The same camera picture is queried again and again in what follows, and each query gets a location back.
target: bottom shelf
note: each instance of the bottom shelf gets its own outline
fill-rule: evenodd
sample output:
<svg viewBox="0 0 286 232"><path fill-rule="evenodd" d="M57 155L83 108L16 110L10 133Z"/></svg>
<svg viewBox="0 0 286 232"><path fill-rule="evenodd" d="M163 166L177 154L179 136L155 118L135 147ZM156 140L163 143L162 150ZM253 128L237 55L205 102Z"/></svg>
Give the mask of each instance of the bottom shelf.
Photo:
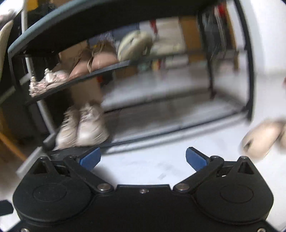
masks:
<svg viewBox="0 0 286 232"><path fill-rule="evenodd" d="M128 144L166 135L242 113L243 109L243 105L226 95L220 97L217 94L214 99L210 99L210 93L205 91L123 108L105 114L110 136L99 147Z"/></svg>

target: brown leather shoe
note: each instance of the brown leather shoe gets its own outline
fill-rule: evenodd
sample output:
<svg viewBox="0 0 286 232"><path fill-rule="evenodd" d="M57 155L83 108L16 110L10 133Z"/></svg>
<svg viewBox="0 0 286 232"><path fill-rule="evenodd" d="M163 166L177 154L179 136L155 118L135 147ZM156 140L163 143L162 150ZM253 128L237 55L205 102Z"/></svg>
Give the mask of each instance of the brown leather shoe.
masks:
<svg viewBox="0 0 286 232"><path fill-rule="evenodd" d="M90 49L83 49L77 56L74 64L74 68L69 76L70 79L74 79L80 76L89 74L88 63L92 57L92 52Z"/></svg>
<svg viewBox="0 0 286 232"><path fill-rule="evenodd" d="M118 63L115 47L109 41L99 41L92 56L91 72Z"/></svg>

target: top shelf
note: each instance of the top shelf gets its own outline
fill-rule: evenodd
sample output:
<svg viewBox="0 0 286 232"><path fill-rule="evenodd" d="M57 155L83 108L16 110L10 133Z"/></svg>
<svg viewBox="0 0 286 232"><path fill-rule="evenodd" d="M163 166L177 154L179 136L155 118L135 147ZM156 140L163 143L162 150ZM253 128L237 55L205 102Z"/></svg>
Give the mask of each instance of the top shelf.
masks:
<svg viewBox="0 0 286 232"><path fill-rule="evenodd" d="M197 15L217 0L73 0L40 19L9 47L15 55L48 56L95 35L150 19Z"/></svg>

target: white sneaker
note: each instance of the white sneaker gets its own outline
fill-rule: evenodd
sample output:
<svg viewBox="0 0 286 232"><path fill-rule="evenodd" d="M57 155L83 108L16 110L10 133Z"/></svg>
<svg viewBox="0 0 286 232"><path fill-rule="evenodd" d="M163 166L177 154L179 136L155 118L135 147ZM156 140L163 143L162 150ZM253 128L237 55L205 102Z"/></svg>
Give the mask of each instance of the white sneaker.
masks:
<svg viewBox="0 0 286 232"><path fill-rule="evenodd" d="M74 107L70 107L64 115L65 118L55 140L55 150L74 147L76 145L79 112Z"/></svg>
<svg viewBox="0 0 286 232"><path fill-rule="evenodd" d="M104 125L100 106L87 103L81 108L80 114L76 145L94 146L104 142L109 134Z"/></svg>

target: yellow object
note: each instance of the yellow object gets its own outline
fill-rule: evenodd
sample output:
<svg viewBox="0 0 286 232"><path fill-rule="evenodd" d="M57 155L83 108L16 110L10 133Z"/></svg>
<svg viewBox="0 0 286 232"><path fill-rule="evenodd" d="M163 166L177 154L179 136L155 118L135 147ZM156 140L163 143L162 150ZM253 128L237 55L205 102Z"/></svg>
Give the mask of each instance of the yellow object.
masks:
<svg viewBox="0 0 286 232"><path fill-rule="evenodd" d="M27 11L32 11L39 6L38 0L28 0L27 1Z"/></svg>

